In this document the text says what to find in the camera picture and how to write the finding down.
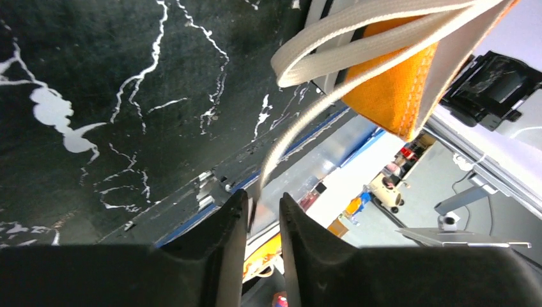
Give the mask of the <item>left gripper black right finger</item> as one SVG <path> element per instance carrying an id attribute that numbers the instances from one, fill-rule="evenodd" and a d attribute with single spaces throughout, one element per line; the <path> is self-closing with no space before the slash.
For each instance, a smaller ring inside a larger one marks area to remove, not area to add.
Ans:
<path id="1" fill-rule="evenodd" d="M 540 306 L 541 285 L 507 248 L 356 248 L 279 204 L 290 306 Z"/>

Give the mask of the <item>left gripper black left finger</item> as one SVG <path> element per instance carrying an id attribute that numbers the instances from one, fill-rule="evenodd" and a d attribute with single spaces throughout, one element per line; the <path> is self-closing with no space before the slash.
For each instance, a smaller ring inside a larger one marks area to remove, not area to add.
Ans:
<path id="1" fill-rule="evenodd" d="M 1 250 L 2 306 L 239 306 L 249 200 L 240 189 L 177 239 Z"/>

